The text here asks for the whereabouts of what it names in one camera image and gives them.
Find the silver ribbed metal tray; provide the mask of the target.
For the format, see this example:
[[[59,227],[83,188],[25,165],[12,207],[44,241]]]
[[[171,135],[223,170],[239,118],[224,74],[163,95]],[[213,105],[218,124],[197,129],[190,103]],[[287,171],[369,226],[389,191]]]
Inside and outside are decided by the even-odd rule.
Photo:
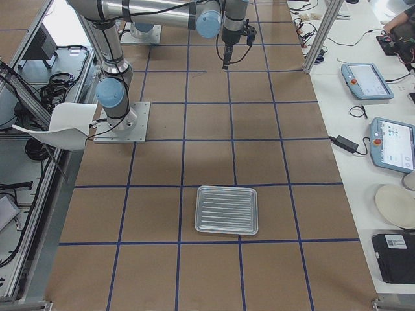
[[[195,229],[201,233],[256,235],[259,231],[257,191],[248,187],[199,187]]]

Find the beige round plate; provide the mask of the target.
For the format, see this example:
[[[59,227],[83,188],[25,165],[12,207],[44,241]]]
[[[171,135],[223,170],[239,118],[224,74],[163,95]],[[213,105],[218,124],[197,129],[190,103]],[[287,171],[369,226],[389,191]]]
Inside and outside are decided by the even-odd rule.
[[[414,230],[414,198],[405,188],[396,185],[379,187],[375,194],[375,204],[391,224]]]

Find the upper blue teach pendant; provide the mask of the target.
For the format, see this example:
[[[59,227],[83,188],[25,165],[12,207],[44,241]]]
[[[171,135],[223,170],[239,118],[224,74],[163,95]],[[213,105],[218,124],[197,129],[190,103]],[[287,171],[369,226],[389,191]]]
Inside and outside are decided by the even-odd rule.
[[[344,63],[340,68],[346,85],[358,100],[390,100],[394,94],[373,63]]]

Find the black laptop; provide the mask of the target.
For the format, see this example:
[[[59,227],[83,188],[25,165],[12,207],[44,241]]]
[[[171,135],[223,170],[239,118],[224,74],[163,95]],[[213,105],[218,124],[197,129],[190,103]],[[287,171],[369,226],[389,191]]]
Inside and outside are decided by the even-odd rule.
[[[377,234],[372,244],[384,282],[414,284],[414,235]]]

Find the aluminium frame post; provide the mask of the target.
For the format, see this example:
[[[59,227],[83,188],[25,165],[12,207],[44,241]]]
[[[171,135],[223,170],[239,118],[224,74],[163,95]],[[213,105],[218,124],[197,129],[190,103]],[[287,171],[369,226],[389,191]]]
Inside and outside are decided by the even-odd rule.
[[[323,46],[324,41],[327,38],[327,35],[329,34],[329,31],[336,20],[337,14],[340,10],[340,7],[342,5],[341,0],[333,0],[328,5],[328,8],[321,20],[320,26],[318,28],[317,35],[314,38],[314,41],[311,45],[311,48],[307,54],[307,57],[305,59],[305,63],[303,65],[303,71],[304,73],[310,73],[311,69],[313,68],[313,65],[320,53],[320,49]]]

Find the white plastic chair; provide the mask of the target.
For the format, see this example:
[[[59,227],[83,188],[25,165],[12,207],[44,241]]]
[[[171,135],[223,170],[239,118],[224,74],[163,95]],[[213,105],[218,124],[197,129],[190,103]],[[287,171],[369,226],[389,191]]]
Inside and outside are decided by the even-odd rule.
[[[28,130],[15,124],[12,127],[55,148],[83,150],[96,109],[96,104],[64,102],[54,108],[47,131]]]

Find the black power adapter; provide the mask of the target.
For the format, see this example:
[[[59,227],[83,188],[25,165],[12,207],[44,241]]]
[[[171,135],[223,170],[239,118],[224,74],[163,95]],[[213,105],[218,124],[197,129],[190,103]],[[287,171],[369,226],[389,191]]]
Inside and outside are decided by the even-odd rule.
[[[354,154],[357,151],[358,147],[359,147],[359,145],[357,143],[354,143],[353,141],[350,141],[349,139],[347,139],[347,138],[345,138],[341,135],[338,135],[336,137],[329,136],[329,139],[334,145],[336,145],[336,146],[340,147],[341,149],[346,150],[346,151],[348,151],[352,154]]]

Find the lower blue teach pendant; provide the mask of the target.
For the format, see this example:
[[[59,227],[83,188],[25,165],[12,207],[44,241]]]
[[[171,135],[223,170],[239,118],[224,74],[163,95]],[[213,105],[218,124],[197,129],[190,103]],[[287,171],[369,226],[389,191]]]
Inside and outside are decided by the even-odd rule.
[[[382,117],[370,125],[370,156],[375,166],[411,173],[414,170],[414,126]]]

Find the blue teach pendant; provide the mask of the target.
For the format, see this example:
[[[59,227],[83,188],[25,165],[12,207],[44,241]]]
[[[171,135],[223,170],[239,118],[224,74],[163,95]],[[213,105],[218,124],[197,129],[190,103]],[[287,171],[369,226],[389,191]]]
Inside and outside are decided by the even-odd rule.
[[[375,166],[411,173],[414,170],[414,126],[382,117],[370,125],[370,156]]]
[[[340,68],[346,85],[358,100],[390,100],[394,94],[373,63],[344,63]]]

